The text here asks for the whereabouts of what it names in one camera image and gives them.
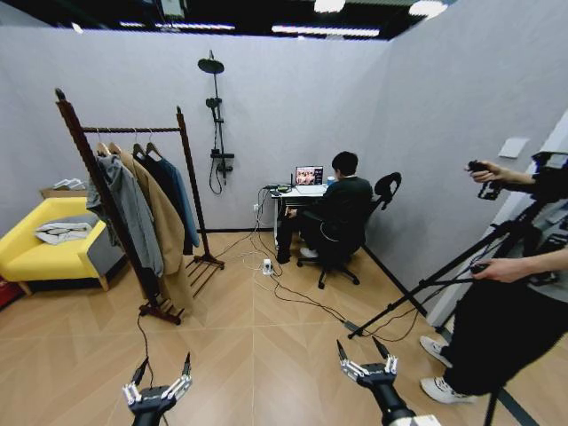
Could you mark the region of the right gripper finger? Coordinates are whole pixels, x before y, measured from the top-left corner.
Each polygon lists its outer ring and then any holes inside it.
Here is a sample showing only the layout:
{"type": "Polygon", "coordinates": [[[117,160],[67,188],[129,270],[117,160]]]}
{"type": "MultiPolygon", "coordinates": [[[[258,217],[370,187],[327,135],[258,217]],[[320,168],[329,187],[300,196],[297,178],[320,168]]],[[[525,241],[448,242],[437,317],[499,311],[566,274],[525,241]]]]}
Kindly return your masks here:
{"type": "Polygon", "coordinates": [[[365,377],[367,375],[366,369],[347,357],[345,349],[339,340],[336,341],[336,345],[338,350],[340,368],[343,373],[354,382],[356,382],[359,378],[365,377]]]}
{"type": "Polygon", "coordinates": [[[376,337],[373,336],[372,339],[373,342],[375,343],[377,350],[379,351],[379,353],[383,357],[383,360],[385,361],[384,371],[387,374],[396,375],[398,372],[398,358],[392,355],[388,351],[386,346],[382,344],[376,337]]]}

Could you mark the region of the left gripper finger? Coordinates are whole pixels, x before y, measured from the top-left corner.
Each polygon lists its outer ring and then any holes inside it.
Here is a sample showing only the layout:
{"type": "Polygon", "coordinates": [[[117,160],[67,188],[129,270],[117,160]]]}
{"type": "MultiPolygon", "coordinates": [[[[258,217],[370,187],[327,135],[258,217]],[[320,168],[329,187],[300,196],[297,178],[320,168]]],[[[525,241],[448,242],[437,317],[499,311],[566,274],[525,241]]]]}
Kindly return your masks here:
{"type": "Polygon", "coordinates": [[[145,374],[147,365],[148,357],[145,357],[142,363],[136,368],[130,382],[124,384],[122,387],[122,394],[128,405],[134,405],[142,400],[138,385],[145,374]]]}
{"type": "Polygon", "coordinates": [[[181,376],[176,379],[162,394],[161,399],[181,399],[193,383],[191,376],[191,352],[185,357],[181,376]]]}

